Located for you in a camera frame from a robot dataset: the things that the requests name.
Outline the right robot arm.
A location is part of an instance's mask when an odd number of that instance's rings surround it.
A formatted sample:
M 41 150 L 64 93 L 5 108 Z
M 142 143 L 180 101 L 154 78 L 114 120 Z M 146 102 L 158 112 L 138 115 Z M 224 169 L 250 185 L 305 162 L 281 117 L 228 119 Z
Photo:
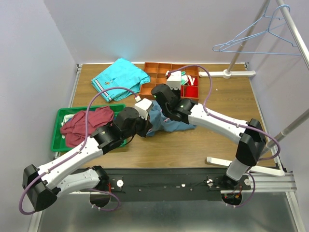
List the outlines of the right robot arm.
M 234 189 L 245 172 L 258 163 L 266 145 L 266 133 L 258 120 L 247 122 L 206 109 L 192 99 L 182 99 L 179 90 L 170 89 L 166 84 L 157 85 L 151 94 L 163 115 L 172 121 L 205 127 L 238 145 L 235 159 L 220 180 L 222 187 Z

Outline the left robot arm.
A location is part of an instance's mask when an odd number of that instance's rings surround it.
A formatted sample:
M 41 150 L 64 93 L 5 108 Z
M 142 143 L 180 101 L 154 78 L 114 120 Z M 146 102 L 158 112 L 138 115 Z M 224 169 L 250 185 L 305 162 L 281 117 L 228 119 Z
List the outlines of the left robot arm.
M 22 214 L 29 213 L 23 209 L 23 200 L 28 197 L 33 211 L 39 212 L 50 207 L 61 195 L 82 189 L 104 190 L 109 177 L 100 166 L 88 168 L 75 174 L 80 166 L 118 148 L 125 139 L 135 135 L 145 137 L 152 127 L 149 112 L 151 107 L 125 107 L 116 118 L 108 124 L 98 127 L 75 148 L 60 158 L 40 167 L 33 164 L 23 170 L 22 187 L 19 200 Z

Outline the blue tank top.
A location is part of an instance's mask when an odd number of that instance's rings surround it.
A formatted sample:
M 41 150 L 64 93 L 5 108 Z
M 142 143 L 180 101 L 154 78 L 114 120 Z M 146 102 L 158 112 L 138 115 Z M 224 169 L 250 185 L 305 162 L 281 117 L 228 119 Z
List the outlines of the blue tank top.
M 156 101 L 152 100 L 152 103 L 153 107 L 149 112 L 152 128 L 147 132 L 147 137 L 153 137 L 158 131 L 174 132 L 193 130 L 196 128 L 196 126 L 192 124 L 170 120 L 163 115 L 162 109 Z

